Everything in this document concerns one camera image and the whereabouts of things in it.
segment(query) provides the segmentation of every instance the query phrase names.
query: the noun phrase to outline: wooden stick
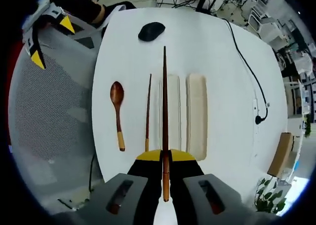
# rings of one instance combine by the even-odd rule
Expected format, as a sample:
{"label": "wooden stick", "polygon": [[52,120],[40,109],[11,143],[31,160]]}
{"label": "wooden stick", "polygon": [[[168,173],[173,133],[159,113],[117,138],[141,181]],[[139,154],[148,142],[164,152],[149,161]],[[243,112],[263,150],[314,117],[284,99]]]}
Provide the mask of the wooden stick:
{"label": "wooden stick", "polygon": [[162,80],[162,193],[163,200],[169,200],[169,142],[168,142],[168,95],[167,95],[167,63],[166,46],[163,47],[163,80]]}
{"label": "wooden stick", "polygon": [[152,85],[152,75],[149,78],[148,98],[147,98],[147,115],[146,115],[146,139],[145,139],[145,152],[149,150],[149,103],[150,103],[150,88]]}

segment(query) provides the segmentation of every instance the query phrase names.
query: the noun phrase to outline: white chair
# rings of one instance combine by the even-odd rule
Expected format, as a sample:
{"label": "white chair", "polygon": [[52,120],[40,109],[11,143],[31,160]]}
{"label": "white chair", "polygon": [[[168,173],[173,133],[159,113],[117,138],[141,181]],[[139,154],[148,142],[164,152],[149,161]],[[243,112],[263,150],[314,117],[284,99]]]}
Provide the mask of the white chair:
{"label": "white chair", "polygon": [[256,5],[252,8],[252,11],[254,11],[259,18],[262,18],[267,12],[267,6],[261,0],[257,0]]}
{"label": "white chair", "polygon": [[261,18],[258,16],[258,14],[255,11],[251,11],[248,24],[257,32],[260,33],[262,26],[266,24],[270,24],[275,22],[273,18],[267,17],[267,18]]}
{"label": "white chair", "polygon": [[69,35],[74,40],[82,43],[83,45],[91,48],[90,46],[86,45],[86,38],[91,38],[93,42],[93,47],[91,49],[95,49],[97,52],[99,51],[101,41],[102,41],[102,30],[105,28],[110,18],[118,11],[126,10],[125,5],[120,5],[115,7],[115,9],[110,13],[110,15],[104,20],[104,22],[98,27],[95,28],[94,26],[87,24],[86,22],[82,21],[81,19],[72,16],[68,13],[69,19],[71,23],[80,27],[81,30],[77,31],[74,35]]}
{"label": "white chair", "polygon": [[[46,69],[22,48],[13,72],[8,122],[12,154],[31,193],[51,214],[88,195],[95,153],[91,90],[97,53],[49,27],[39,31]],[[95,160],[92,183],[102,179]]]}

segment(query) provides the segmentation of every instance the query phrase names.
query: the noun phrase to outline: black computer mouse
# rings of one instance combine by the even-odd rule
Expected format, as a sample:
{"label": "black computer mouse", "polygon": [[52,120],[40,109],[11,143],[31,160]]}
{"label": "black computer mouse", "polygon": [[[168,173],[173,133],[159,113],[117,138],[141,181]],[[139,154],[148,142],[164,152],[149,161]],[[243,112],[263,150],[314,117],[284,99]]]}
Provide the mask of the black computer mouse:
{"label": "black computer mouse", "polygon": [[153,41],[155,40],[162,32],[164,32],[165,26],[159,22],[148,23],[140,30],[138,38],[142,41]]}

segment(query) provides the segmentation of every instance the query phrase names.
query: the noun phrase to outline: floor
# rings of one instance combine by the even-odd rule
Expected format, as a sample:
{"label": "floor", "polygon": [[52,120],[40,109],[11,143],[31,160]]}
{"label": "floor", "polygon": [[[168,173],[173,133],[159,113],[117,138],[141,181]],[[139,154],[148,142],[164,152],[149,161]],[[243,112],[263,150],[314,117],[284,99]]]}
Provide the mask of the floor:
{"label": "floor", "polygon": [[[143,7],[157,7],[156,0],[99,0],[99,3],[104,4],[105,6],[107,5],[112,5],[114,3],[122,2],[122,1],[130,1],[133,3],[137,8],[143,8]],[[172,5],[168,4],[163,4],[161,7],[167,7],[171,8]],[[180,8],[186,8],[189,10],[192,10],[190,7],[180,7]],[[241,15],[241,9],[237,7],[234,4],[227,4],[223,6],[222,9],[220,9],[217,13],[217,16],[220,18],[226,18],[229,21],[235,23],[236,25],[239,25],[246,29],[247,31],[253,33],[254,35],[258,36],[259,35],[250,27],[250,26],[245,26],[246,21]]]}

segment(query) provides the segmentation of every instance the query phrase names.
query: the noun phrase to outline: white table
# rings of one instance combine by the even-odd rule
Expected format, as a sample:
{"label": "white table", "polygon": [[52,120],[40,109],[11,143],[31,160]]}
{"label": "white table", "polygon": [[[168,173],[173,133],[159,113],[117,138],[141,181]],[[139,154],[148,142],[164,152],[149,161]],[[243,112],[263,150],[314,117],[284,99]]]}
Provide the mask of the white table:
{"label": "white table", "polygon": [[[158,21],[166,26],[156,40],[140,42],[142,26]],[[287,107],[282,76],[271,47],[232,24],[240,51],[259,79],[267,102],[267,119],[255,125],[254,100],[260,115],[265,105],[254,78],[238,55],[227,24],[216,17],[171,8],[143,8],[115,14],[100,47],[92,90],[92,123],[97,157],[105,181],[127,173],[144,152],[147,94],[152,78],[150,150],[158,147],[158,82],[162,77],[163,46],[168,73],[180,77],[181,149],[186,148],[186,89],[190,73],[207,79],[208,148],[199,165],[237,190],[243,200],[268,171]],[[120,111],[126,150],[118,147],[116,116],[110,88],[119,81],[125,92]]]}

